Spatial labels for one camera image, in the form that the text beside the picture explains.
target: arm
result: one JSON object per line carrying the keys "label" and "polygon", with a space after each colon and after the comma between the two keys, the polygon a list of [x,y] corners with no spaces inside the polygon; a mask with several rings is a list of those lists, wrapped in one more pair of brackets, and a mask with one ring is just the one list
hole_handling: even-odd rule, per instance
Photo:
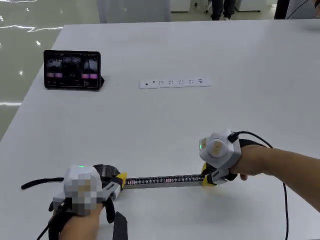
{"label": "arm", "polygon": [[320,17],[320,4],[317,5],[317,7],[315,8],[315,14],[317,17]]}
{"label": "arm", "polygon": [[232,173],[272,175],[304,198],[320,212],[320,159],[294,152],[249,145],[242,148],[242,157]]}
{"label": "arm", "polygon": [[88,216],[73,216],[63,227],[59,240],[95,240],[99,228],[102,204]]}

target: chair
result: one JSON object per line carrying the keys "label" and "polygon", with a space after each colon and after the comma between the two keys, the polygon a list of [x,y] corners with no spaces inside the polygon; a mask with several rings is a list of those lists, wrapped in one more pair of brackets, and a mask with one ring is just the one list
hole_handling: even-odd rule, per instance
{"label": "chair", "polygon": [[105,23],[170,22],[170,0],[97,0],[99,20]]}

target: power outlet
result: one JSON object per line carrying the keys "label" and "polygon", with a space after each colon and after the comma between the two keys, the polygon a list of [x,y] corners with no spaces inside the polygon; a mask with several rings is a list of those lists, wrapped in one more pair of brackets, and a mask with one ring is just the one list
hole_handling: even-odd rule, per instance
{"label": "power outlet", "polygon": [[208,87],[211,82],[208,78],[189,78],[176,80],[147,80],[139,83],[140,89]]}

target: measuring tape blade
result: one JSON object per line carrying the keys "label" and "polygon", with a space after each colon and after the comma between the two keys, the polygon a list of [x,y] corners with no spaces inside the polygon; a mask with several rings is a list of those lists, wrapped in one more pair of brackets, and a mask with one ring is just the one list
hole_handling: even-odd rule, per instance
{"label": "measuring tape blade", "polygon": [[201,174],[134,177],[134,178],[127,178],[125,180],[124,189],[201,186],[204,178],[205,176]]}

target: floor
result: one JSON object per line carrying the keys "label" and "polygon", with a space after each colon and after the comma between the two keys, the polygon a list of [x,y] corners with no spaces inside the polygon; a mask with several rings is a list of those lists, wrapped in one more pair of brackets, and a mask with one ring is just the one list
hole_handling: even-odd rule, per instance
{"label": "floor", "polygon": [[[275,7],[237,12],[233,20],[273,19]],[[201,7],[174,12],[172,21],[210,21]],[[65,24],[97,24],[98,10],[88,0],[0,0],[0,140]]]}

